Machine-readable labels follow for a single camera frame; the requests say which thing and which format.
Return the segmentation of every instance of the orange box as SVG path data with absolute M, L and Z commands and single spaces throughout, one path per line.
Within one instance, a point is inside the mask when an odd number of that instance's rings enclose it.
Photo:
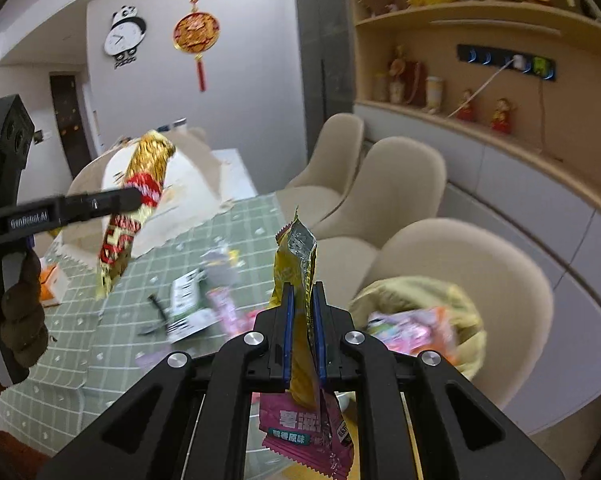
M 56 306 L 62 301 L 67 292 L 69 280 L 63 270 L 52 264 L 40 272 L 40 304 L 42 306 Z

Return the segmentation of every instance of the white cable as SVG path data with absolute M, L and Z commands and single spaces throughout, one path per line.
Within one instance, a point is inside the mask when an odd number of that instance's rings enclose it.
M 478 90 L 476 90 L 470 97 L 469 99 L 467 99 L 461 106 L 459 106 L 458 108 L 456 108 L 451 114 L 449 114 L 447 116 L 447 118 L 449 119 L 450 117 L 453 117 L 456 115 L 456 113 L 463 108 L 467 103 L 469 103 L 472 99 L 474 99 L 474 97 L 476 97 L 478 94 L 480 94 L 485 87 L 490 84 L 492 82 L 492 80 L 501 72 L 503 72 L 503 70 L 505 70 L 508 66 L 510 66 L 512 63 L 514 62 L 514 58 L 510 59 L 507 63 L 505 63 L 496 73 L 492 74 L 491 77 L 485 81 L 481 88 L 479 88 Z

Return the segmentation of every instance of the purple snack packet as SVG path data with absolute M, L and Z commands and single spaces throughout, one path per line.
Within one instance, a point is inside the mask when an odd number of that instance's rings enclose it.
M 347 480 L 354 444 L 334 394 L 320 390 L 320 413 L 294 402 L 292 394 L 261 394 L 263 446 L 336 480 Z

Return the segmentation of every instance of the green checkered tablecloth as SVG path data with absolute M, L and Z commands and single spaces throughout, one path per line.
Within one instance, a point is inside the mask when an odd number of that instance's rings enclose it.
M 69 278 L 62 304 L 46 309 L 45 323 L 56 341 L 50 340 L 29 379 L 1 395 L 0 429 L 49 455 L 63 448 L 142 377 L 137 358 L 170 348 L 163 331 L 137 335 L 141 326 L 159 319 L 147 297 L 155 294 L 168 304 L 171 283 L 199 266 L 200 256 L 221 239 L 244 261 L 240 283 L 232 290 L 236 306 L 243 312 L 264 308 L 274 288 L 274 236 L 283 224 L 273 194 L 236 202 L 228 212 L 133 260 L 104 301 L 93 299 L 96 271 L 58 256 L 58 245 L 52 244 L 47 262 L 58 262 Z M 197 357 L 225 341 L 216 323 L 171 348 Z M 255 404 L 246 479 L 266 478 L 290 463 L 263 449 L 263 437 Z

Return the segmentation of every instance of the door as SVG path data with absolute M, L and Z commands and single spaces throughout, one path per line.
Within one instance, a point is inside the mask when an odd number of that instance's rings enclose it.
M 78 110 L 76 78 L 72 75 L 50 75 L 52 100 L 60 142 L 65 151 L 72 178 L 76 178 L 92 160 Z

